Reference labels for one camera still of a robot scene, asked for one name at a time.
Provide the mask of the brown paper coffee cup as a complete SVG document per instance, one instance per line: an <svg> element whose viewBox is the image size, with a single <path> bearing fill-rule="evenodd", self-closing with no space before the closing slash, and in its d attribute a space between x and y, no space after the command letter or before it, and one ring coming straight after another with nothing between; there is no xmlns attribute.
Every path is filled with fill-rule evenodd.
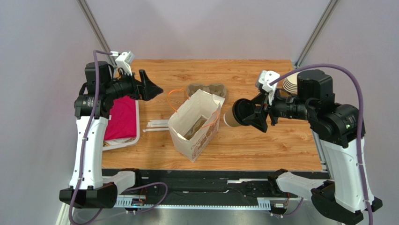
<svg viewBox="0 0 399 225"><path fill-rule="evenodd" d="M228 127L239 127L241 124L236 120L235 115L234 115L234 107L230 107L223 116L224 123Z"/></svg>

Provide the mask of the white paper takeout bag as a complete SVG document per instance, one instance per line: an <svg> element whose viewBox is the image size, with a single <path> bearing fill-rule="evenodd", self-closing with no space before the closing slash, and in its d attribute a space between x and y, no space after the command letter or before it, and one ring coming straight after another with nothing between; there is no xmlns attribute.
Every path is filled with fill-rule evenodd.
<svg viewBox="0 0 399 225"><path fill-rule="evenodd" d="M179 89L167 94L167 102L174 110L168 120L168 128L175 149L195 162L219 131L225 98L203 90L197 90L191 96L186 92L187 100L175 108L170 102L170 95L176 91Z"/></svg>

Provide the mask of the black plastic cup lid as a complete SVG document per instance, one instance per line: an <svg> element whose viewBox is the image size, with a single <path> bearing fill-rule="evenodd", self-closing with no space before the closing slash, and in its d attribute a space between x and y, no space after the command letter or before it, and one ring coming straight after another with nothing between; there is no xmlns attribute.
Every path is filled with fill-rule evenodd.
<svg viewBox="0 0 399 225"><path fill-rule="evenodd" d="M251 126L255 119L255 104L249 99L238 99L233 104L232 113L239 125Z"/></svg>

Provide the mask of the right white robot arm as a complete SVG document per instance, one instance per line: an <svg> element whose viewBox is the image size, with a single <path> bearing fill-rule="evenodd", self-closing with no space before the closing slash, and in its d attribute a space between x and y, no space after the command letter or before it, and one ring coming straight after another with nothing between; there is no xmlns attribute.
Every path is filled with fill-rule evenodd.
<svg viewBox="0 0 399 225"><path fill-rule="evenodd" d="M280 94L280 75L262 71L256 81L259 94L239 99L232 106L233 119L241 126L267 131L267 118L276 125L278 119L305 120L309 123L319 158L326 164L329 179L308 179L279 169L268 180L275 195L295 194L310 200L326 218L346 225L363 220L363 211L372 214L383 205L369 188L364 165L365 127L363 99L358 82L354 82L359 105L335 102L333 79L321 66L295 70L297 92Z"/></svg>

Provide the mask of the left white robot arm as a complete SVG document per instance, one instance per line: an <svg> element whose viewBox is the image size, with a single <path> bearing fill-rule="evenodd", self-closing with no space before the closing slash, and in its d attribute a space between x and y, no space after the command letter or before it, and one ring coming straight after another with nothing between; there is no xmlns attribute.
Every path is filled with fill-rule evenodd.
<svg viewBox="0 0 399 225"><path fill-rule="evenodd" d="M78 131L76 158L72 178L66 189L59 192L59 200L79 209L110 209L122 192L141 180L139 169L122 169L103 179L102 154L105 131L116 99L129 97L149 101L163 93L144 69L140 80L118 69L120 77L105 61L91 62L85 67L86 82L74 102Z"/></svg>

